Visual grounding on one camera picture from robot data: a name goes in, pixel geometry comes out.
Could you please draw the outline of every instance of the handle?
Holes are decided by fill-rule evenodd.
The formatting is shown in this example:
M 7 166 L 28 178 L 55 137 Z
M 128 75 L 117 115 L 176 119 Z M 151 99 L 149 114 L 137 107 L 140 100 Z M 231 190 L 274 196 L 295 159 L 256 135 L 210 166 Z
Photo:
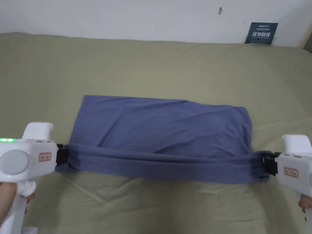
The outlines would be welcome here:
M 0 234 L 21 234 L 27 199 L 16 195 L 13 205 L 0 228 Z
M 305 216 L 307 217 L 308 223 L 308 232 L 309 234 L 312 233 L 312 209 L 305 209 Z

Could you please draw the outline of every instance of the green led light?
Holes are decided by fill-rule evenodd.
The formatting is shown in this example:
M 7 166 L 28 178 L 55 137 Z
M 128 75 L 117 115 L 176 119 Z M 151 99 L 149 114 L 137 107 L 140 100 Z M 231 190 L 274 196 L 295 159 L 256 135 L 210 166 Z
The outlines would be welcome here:
M 14 142 L 16 139 L 10 139 L 10 138 L 0 138 L 1 142 Z

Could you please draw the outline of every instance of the red and white label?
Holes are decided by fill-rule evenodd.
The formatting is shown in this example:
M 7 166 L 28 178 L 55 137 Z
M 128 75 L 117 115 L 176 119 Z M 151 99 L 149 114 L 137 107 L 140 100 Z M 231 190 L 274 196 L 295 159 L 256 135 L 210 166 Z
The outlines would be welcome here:
M 284 167 L 284 174 L 287 176 L 294 177 L 294 178 L 299 178 L 299 172 L 297 169 Z
M 39 162 L 50 161 L 51 158 L 52 158 L 52 154 L 51 153 L 41 153 L 41 154 L 39 154 Z

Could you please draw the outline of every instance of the round gray button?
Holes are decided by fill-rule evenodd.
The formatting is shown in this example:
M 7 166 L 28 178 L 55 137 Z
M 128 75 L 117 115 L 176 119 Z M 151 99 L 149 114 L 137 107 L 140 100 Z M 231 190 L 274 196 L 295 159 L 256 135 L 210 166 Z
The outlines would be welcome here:
M 0 170 L 7 175 L 18 175 L 28 167 L 29 158 L 26 152 L 13 149 L 0 156 Z

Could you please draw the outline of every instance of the white handheld controller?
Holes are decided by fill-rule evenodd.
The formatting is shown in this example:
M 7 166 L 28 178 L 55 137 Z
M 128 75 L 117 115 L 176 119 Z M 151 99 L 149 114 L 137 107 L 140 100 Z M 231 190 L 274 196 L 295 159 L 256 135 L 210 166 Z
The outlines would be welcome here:
M 305 135 L 284 135 L 285 153 L 280 154 L 277 162 L 278 181 L 301 194 L 312 197 L 312 146 Z M 312 233 L 312 209 L 305 210 L 308 233 Z
M 20 185 L 0 234 L 37 234 L 35 227 L 22 229 L 27 202 L 24 196 L 34 192 L 33 179 L 55 170 L 58 147 L 49 140 L 52 130 L 51 123 L 30 123 L 22 139 L 0 138 L 0 182 Z

